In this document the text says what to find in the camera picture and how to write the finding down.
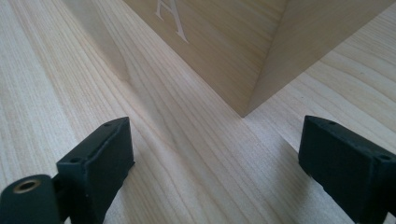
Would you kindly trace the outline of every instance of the clamp screw hole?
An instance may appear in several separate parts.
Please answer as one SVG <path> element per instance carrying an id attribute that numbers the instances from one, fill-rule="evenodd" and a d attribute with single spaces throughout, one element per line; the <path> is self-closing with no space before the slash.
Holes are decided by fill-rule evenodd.
<path id="1" fill-rule="evenodd" d="M 387 155 L 380 155 L 379 158 L 381 158 L 382 160 L 385 160 L 385 161 L 390 161 L 390 157 Z"/>
<path id="2" fill-rule="evenodd" d="M 37 188 L 41 184 L 38 179 L 31 179 L 21 182 L 14 188 L 14 193 L 23 194 Z"/>
<path id="3" fill-rule="evenodd" d="M 75 157 L 75 158 L 70 160 L 70 162 L 72 162 L 72 163 L 77 163 L 79 161 L 81 161 L 81 158 L 79 158 L 79 157 Z"/>

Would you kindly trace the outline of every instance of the wooden panel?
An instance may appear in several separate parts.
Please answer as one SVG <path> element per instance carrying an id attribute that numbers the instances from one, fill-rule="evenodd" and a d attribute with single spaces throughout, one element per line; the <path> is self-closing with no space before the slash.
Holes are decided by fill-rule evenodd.
<path id="1" fill-rule="evenodd" d="M 125 0 L 241 116 L 394 1 Z"/>
<path id="2" fill-rule="evenodd" d="M 232 108 L 246 110 L 286 0 L 176 1 L 189 43 L 168 10 L 161 7 L 163 21 L 155 14 L 161 1 L 125 2 Z"/>
<path id="3" fill-rule="evenodd" d="M 395 19 L 393 4 L 250 113 L 251 128 L 269 122 L 297 149 L 304 115 L 316 115 L 396 153 Z"/>
<path id="4" fill-rule="evenodd" d="M 291 0 L 247 112 L 279 91 L 394 0 Z"/>

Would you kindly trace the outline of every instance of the black clamp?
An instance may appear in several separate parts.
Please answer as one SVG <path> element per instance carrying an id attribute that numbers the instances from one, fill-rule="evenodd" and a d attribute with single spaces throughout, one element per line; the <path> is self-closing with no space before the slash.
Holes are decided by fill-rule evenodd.
<path id="1" fill-rule="evenodd" d="M 0 200 L 1 224 L 103 223 L 134 165 L 129 118 L 91 133 L 57 163 L 59 174 L 32 175 L 9 185 Z"/>
<path id="2" fill-rule="evenodd" d="M 396 156 L 326 119 L 307 116 L 299 162 L 356 223 L 396 216 Z"/>

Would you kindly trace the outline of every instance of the wooden board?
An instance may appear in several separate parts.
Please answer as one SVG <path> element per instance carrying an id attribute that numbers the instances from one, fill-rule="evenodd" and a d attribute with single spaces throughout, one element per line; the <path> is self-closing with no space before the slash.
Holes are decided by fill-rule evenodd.
<path id="1" fill-rule="evenodd" d="M 245 116 L 394 0 L 125 2 Z"/>
<path id="2" fill-rule="evenodd" d="M 396 146 L 395 5 L 241 119 L 125 3 L 92 4 L 127 79 L 64 1 L 0 0 L 0 190 L 129 116 L 136 165 L 105 223 L 352 223 L 298 138 L 309 113 Z"/>

